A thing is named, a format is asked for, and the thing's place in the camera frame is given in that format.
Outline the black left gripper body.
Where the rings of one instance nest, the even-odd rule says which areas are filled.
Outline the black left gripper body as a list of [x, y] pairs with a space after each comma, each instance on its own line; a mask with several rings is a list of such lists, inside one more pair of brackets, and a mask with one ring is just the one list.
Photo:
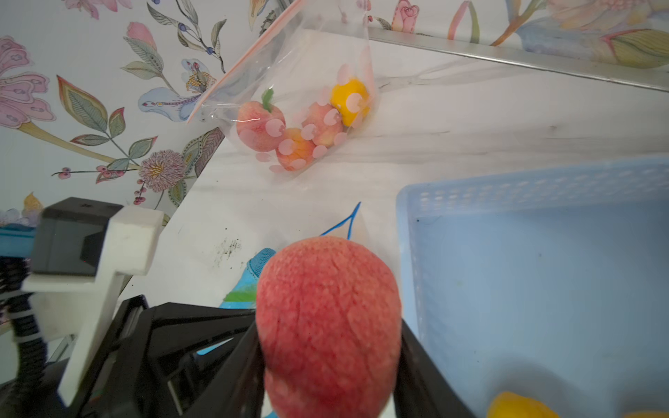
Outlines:
[[255, 324], [252, 310], [122, 303], [70, 417], [186, 417], [222, 360], [210, 350]]

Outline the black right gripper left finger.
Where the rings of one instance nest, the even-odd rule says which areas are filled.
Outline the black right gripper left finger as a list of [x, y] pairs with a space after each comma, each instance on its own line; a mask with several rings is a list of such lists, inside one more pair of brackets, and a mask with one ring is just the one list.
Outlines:
[[261, 417], [265, 396], [265, 363], [253, 323], [209, 351], [222, 360], [186, 417]]

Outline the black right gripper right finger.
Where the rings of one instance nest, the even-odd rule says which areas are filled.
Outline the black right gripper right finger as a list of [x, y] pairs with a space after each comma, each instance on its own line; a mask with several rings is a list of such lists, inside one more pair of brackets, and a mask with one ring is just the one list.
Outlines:
[[397, 418], [474, 418], [442, 376], [405, 320], [397, 382], [393, 393]]

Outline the red peach with green stem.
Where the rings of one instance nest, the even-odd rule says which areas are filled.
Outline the red peach with green stem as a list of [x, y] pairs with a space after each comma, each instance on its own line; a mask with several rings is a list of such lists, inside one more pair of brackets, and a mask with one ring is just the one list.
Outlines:
[[395, 388], [402, 303], [391, 269], [338, 237], [275, 254], [257, 288], [264, 385], [280, 417], [378, 417]]

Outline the clear pink-zipper zip bag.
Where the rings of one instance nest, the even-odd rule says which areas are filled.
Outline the clear pink-zipper zip bag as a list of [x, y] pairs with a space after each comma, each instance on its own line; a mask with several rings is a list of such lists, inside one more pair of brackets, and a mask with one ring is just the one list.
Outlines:
[[[191, 117], [216, 122], [266, 175], [295, 177], [353, 139], [379, 96], [369, 43], [367, 1], [294, 1], [240, 61], [197, 102]], [[370, 112], [346, 127], [331, 106], [332, 89], [357, 78], [367, 87]], [[276, 149], [289, 128], [315, 144], [314, 161], [294, 172]]]

